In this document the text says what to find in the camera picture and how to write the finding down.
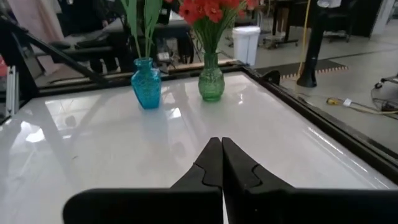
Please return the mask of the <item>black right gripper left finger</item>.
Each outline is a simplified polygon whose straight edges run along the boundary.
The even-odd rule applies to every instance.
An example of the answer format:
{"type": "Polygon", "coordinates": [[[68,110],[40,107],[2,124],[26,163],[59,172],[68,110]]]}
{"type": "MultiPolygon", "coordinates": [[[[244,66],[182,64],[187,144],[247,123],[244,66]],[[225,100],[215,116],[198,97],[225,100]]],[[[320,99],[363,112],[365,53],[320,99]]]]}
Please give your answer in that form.
{"type": "Polygon", "coordinates": [[[89,189],[63,208],[67,224],[223,222],[223,147],[211,138],[191,168],[169,188],[89,189]]]}

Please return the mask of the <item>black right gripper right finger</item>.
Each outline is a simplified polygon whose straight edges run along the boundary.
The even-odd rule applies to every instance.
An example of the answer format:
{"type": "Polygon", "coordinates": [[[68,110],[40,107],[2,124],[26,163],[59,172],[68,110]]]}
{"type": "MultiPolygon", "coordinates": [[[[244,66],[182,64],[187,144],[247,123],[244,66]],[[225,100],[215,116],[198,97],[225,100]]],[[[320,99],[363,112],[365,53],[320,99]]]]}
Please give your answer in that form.
{"type": "Polygon", "coordinates": [[[397,191],[296,188],[222,139],[223,190],[230,223],[397,224],[397,191]]]}

